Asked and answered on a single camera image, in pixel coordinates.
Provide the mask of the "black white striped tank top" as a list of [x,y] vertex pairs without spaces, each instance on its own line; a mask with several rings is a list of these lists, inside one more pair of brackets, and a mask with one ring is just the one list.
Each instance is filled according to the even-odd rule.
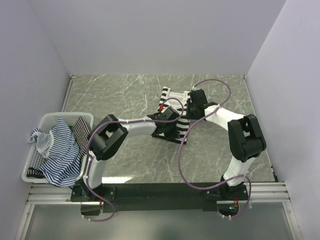
[[178,99],[183,104],[183,114],[181,118],[179,118],[175,123],[171,123],[171,125],[174,125],[174,127],[172,128],[172,130],[169,130],[169,133],[154,132],[152,134],[154,138],[181,144],[183,137],[186,135],[188,129],[190,128],[190,120],[187,119],[187,116],[186,116],[187,100],[190,99],[190,93],[191,92],[189,90],[185,90],[182,93],[179,93],[179,92],[173,92],[171,88],[166,86],[162,88],[157,112],[164,113],[167,108],[171,107],[177,112],[177,114],[174,116],[174,118],[176,118],[182,112],[181,104],[177,100],[175,100],[175,99]]

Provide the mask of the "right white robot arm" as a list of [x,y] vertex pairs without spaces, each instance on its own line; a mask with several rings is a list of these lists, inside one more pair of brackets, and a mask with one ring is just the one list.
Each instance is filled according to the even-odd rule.
[[267,144],[255,115],[242,115],[208,102],[202,89],[189,93],[186,117],[214,123],[228,132],[229,148],[232,154],[229,166],[221,181],[230,181],[219,187],[222,198],[230,200],[241,189],[245,175],[253,161],[266,149]]

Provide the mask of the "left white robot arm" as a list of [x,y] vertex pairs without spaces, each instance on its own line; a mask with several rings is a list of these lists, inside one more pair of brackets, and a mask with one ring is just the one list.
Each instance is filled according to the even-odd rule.
[[85,186],[82,195],[88,201],[96,200],[100,195],[102,175],[107,160],[120,149],[125,139],[138,136],[163,134],[167,139],[179,137],[177,121],[181,118],[171,106],[164,112],[158,112],[138,119],[120,119],[113,114],[107,115],[88,136],[86,149],[86,171],[82,179]]

